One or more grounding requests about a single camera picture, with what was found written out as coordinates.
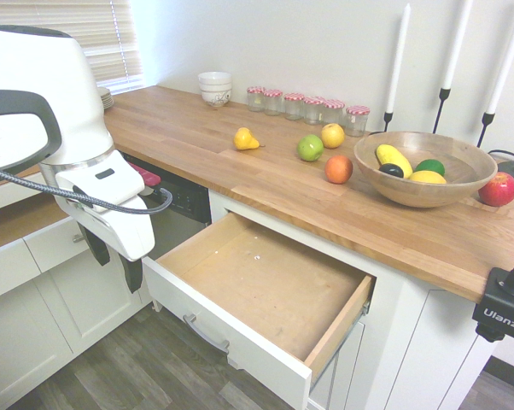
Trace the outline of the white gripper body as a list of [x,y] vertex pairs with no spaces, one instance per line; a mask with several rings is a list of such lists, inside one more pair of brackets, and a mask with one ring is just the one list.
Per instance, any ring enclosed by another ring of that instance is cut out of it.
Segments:
[[[79,188],[87,196],[126,208],[146,209],[138,194],[144,189],[141,175],[118,152],[91,167],[63,170],[55,175],[63,190]],[[155,246],[151,219],[147,214],[126,214],[95,205],[77,205],[63,197],[60,208],[84,228],[129,261],[144,257]]]

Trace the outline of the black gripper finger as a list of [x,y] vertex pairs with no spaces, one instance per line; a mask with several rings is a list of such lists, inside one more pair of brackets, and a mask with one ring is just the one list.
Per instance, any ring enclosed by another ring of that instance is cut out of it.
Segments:
[[83,225],[80,226],[80,230],[96,261],[102,267],[107,265],[110,262],[107,244]]
[[123,255],[120,257],[121,264],[125,273],[125,280],[128,290],[133,294],[138,291],[143,284],[143,263],[141,259],[130,261]]

